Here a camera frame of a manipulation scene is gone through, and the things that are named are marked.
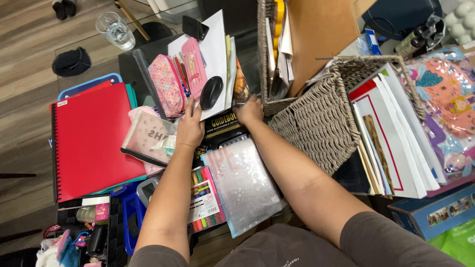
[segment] red binder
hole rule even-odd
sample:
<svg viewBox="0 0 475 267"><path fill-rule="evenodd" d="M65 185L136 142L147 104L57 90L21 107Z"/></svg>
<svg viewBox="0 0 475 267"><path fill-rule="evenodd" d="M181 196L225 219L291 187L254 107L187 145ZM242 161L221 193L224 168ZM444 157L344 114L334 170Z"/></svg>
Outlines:
<svg viewBox="0 0 475 267"><path fill-rule="evenodd" d="M120 152L130 110L123 83L51 105L55 202L145 174L142 161Z"/></svg>

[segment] right hand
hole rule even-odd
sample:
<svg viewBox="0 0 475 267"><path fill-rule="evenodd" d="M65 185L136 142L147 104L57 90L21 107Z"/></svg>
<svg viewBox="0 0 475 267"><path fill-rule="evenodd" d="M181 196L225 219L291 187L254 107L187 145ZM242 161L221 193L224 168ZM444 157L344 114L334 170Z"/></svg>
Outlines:
<svg viewBox="0 0 475 267"><path fill-rule="evenodd" d="M237 120L244 126L250 125L255 121L262 121L264 118L264 104L261 99L258 99L254 94L242 106L242 108L233 108L237 116Z"/></svg>

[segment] black computer mouse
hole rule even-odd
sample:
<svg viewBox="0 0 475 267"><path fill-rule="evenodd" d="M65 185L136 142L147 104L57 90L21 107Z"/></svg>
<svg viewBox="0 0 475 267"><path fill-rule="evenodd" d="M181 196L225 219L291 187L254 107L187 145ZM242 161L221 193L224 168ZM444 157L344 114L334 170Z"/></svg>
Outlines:
<svg viewBox="0 0 475 267"><path fill-rule="evenodd" d="M223 90L223 86L223 79L219 76L213 76L206 82L199 99L202 110L208 110L214 106Z"/></svg>

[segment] blue plastic tray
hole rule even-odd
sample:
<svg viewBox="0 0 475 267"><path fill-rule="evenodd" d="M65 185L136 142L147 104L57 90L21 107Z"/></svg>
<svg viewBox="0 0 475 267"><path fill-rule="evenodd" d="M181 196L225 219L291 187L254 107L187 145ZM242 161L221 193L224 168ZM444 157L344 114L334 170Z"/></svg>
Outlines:
<svg viewBox="0 0 475 267"><path fill-rule="evenodd" d="M72 96L78 93L81 93L82 91L85 91L89 88L92 88L98 84L101 84L107 80L111 80L112 84L117 84L122 82L122 77L117 74L117 73L110 73L107 75L104 75L102 77L87 81L85 83L81 83L80 85L73 86L71 88L68 88L66 90L63 90L61 93L58 95L58 101L61 101L66 98L66 96Z"/></svg>

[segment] left hand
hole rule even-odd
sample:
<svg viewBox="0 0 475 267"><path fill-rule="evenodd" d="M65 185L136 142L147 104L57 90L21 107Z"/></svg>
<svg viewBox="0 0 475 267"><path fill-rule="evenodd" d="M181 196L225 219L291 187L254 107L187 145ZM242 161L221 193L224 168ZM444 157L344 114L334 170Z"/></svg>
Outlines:
<svg viewBox="0 0 475 267"><path fill-rule="evenodd" d="M193 110L195 99L190 95L190 99L185 107L185 117L178 122L178 133L176 147L188 146L196 149L205 135L205 122L200 123L201 106Z"/></svg>

